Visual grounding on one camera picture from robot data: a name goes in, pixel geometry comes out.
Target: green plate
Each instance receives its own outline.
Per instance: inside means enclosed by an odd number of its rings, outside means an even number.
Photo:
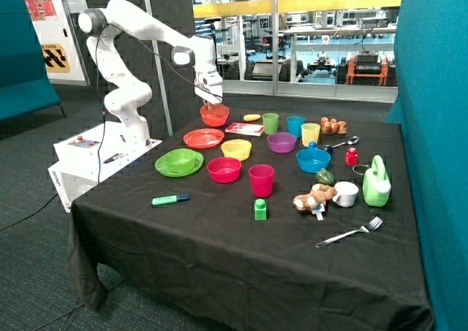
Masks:
[[[193,174],[197,170],[199,170],[203,165],[203,155],[201,153],[195,152],[195,166],[190,170],[186,170],[185,172],[171,172],[168,168],[166,163],[164,162],[164,156],[158,158],[154,167],[158,172],[160,172],[164,176],[168,176],[169,178],[181,178],[183,176],[187,176]]]

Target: blue cup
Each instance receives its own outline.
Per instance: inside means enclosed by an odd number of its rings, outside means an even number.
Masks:
[[[302,137],[302,124],[306,122],[304,117],[300,115],[292,115],[287,118],[287,132],[293,134],[297,138]]]

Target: book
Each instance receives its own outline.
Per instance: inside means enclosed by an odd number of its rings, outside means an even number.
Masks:
[[[247,124],[247,123],[232,123],[225,131],[232,132],[233,134],[260,136],[263,134],[265,128],[259,124]]]

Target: yellow bowl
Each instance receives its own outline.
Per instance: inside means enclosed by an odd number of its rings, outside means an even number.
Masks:
[[[239,161],[245,161],[250,156],[252,144],[249,141],[237,139],[229,140],[221,145],[224,157],[236,158]]]

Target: green pepper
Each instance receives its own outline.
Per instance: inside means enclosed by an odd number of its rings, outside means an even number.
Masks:
[[[315,180],[324,185],[331,185],[335,181],[335,177],[331,172],[329,172],[325,168],[322,168],[315,175]]]

